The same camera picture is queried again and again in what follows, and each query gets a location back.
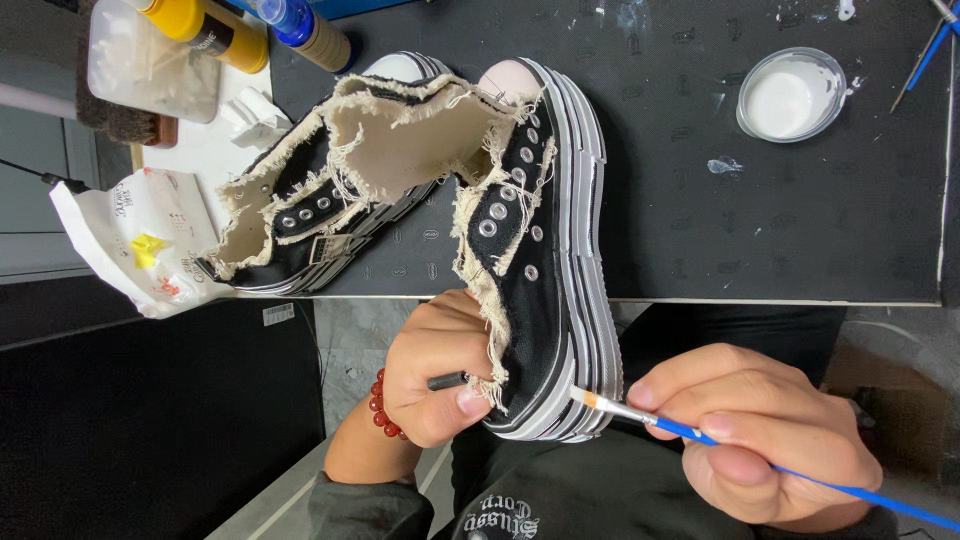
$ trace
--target black sweatshirt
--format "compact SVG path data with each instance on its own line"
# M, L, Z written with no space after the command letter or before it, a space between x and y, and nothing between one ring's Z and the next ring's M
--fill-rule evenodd
M505 444L488 459L459 515L434 538L871 539L897 538L892 512L827 534L741 523L686 481L681 456L615 430L571 445ZM321 473L310 499L317 539L426 538L433 507L398 481L343 484Z

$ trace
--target white tissue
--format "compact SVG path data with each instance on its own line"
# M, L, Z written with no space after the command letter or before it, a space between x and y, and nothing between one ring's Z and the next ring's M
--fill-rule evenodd
M233 124L230 142L240 148L255 146L257 150L266 150L293 126L282 110L252 86L220 106L220 114Z

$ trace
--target yellow bottle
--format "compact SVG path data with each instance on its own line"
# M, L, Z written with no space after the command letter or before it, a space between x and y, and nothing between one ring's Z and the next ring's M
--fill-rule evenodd
M247 73L267 64L267 38L212 0L125 0L166 36Z

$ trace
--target barcode sticker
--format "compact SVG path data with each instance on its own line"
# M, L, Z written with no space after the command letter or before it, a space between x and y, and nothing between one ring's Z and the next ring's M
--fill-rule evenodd
M294 318L294 305L284 304L283 306L267 307L263 310L263 326L269 327L276 323L282 323L287 319Z

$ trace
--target black table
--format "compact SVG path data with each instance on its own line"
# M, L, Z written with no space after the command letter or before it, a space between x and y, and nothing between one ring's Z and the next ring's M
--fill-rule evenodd
M525 56L568 75L607 141L600 249L614 299L940 303L952 107L949 41L889 109L933 30L925 0L441 0L337 21L361 71L417 50L477 81ZM743 76L767 55L819 48L860 87L803 142L744 134ZM272 42L274 98L292 118L333 78ZM740 172L713 174L731 157ZM386 231L325 296L432 296L450 270L452 183Z

